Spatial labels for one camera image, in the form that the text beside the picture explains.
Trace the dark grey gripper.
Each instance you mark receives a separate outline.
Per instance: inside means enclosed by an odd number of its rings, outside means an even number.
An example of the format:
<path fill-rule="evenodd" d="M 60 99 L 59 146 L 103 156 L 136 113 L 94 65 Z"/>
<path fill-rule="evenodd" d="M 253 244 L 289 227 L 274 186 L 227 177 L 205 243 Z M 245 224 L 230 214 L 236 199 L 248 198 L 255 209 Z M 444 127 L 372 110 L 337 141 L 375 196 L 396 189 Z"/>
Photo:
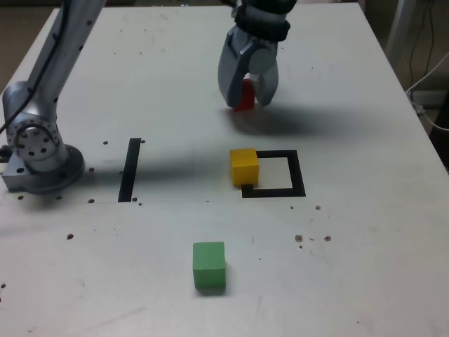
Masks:
<path fill-rule="evenodd" d="M 253 45 L 263 48 L 251 55 Z M 271 103 L 279 83 L 277 52 L 277 42 L 257 38 L 241 29 L 228 31 L 218 65 L 218 84 L 228 107 L 240 103 L 247 73 L 259 105 Z"/>

